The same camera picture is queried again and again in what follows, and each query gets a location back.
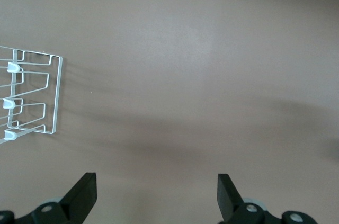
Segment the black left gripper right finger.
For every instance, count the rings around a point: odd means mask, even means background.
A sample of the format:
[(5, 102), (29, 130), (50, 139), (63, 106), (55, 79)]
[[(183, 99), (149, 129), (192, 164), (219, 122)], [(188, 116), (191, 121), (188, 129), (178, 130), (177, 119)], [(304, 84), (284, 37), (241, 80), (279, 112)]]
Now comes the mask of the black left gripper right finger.
[(222, 215), (219, 224), (317, 224), (314, 218), (298, 211), (275, 217), (262, 202), (241, 197), (228, 174), (218, 174), (217, 202)]

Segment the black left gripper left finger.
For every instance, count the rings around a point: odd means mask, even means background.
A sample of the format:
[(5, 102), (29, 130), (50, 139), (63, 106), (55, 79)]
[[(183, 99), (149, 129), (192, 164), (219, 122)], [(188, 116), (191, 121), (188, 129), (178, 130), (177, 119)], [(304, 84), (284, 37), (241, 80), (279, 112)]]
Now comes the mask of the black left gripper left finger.
[(85, 173), (59, 202), (42, 204), (15, 224), (83, 224), (96, 200), (96, 174)]

